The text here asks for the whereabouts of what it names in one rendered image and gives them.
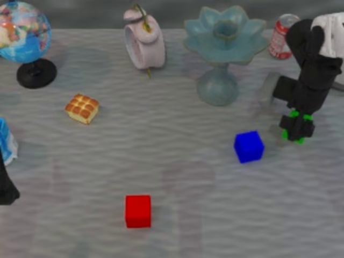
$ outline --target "black object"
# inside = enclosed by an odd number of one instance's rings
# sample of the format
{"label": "black object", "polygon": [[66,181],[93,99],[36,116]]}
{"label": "black object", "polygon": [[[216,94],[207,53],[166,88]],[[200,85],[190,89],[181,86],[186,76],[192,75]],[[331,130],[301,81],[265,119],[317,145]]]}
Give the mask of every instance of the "black object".
{"label": "black object", "polygon": [[28,89],[39,89],[53,82],[58,70],[53,62],[38,59],[32,63],[21,65],[17,71],[17,81]]}
{"label": "black object", "polygon": [[337,75],[341,74],[342,58],[320,55],[325,32],[320,26],[311,28],[313,20],[295,23],[285,39],[301,68],[298,80],[281,76],[273,97],[286,101],[287,107],[299,112],[297,117],[283,116],[279,126],[288,133],[288,140],[311,137],[313,121],[305,119],[320,110]]}
{"label": "black object", "polygon": [[19,197],[20,193],[8,176],[0,150],[0,205],[11,205]]}

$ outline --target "blue globe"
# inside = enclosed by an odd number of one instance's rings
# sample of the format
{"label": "blue globe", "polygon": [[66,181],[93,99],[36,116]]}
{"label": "blue globe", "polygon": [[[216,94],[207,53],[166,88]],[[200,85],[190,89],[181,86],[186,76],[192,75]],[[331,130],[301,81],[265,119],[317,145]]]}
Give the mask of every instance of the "blue globe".
{"label": "blue globe", "polygon": [[8,2],[0,6],[0,55],[10,61],[31,63],[51,44],[46,16],[31,4]]}

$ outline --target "red can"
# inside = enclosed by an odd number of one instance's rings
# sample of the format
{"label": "red can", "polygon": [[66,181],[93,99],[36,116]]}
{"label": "red can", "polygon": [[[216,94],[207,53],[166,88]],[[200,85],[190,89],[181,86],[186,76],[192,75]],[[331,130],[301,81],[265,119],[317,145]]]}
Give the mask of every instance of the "red can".
{"label": "red can", "polygon": [[292,53],[285,42],[285,35],[289,28],[300,20],[296,15],[286,14],[279,17],[271,37],[269,52],[277,59],[288,59]]}

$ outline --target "blue and white package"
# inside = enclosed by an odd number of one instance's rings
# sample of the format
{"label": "blue and white package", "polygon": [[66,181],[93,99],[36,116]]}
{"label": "blue and white package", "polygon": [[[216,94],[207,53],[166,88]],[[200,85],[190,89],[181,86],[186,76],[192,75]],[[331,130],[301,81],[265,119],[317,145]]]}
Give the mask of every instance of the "blue and white package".
{"label": "blue and white package", "polygon": [[5,118],[0,117],[0,149],[5,166],[18,158],[18,143],[13,137]]}

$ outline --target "red cube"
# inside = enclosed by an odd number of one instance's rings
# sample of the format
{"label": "red cube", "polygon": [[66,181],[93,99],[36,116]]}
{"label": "red cube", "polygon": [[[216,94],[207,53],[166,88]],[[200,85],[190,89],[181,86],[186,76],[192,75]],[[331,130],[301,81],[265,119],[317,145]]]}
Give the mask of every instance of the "red cube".
{"label": "red cube", "polygon": [[151,227],[151,197],[149,195],[125,197],[125,223],[127,228]]}

